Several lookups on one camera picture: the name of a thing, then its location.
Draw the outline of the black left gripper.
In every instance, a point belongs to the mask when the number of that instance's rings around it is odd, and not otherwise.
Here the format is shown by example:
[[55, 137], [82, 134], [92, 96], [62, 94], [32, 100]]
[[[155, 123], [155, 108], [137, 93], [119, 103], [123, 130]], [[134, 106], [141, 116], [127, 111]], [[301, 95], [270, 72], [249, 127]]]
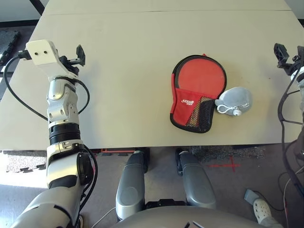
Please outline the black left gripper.
[[84, 66], [86, 63], [86, 55], [81, 45], [78, 45], [76, 48], [77, 58], [75, 59], [67, 59], [66, 56], [61, 56], [59, 61], [63, 64], [63, 66], [71, 73], [78, 76], [79, 68], [74, 65]]

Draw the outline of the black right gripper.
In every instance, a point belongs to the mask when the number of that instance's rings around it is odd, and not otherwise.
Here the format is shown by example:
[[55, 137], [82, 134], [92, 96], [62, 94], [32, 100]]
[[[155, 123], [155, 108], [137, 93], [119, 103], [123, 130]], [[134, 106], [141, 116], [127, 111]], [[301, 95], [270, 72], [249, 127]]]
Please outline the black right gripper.
[[274, 54], [278, 60], [278, 68], [281, 68], [285, 71], [288, 76], [291, 76], [292, 73], [296, 72], [300, 66], [300, 56], [294, 56], [292, 58], [293, 63], [287, 63], [289, 54], [284, 45], [275, 43], [274, 45]]

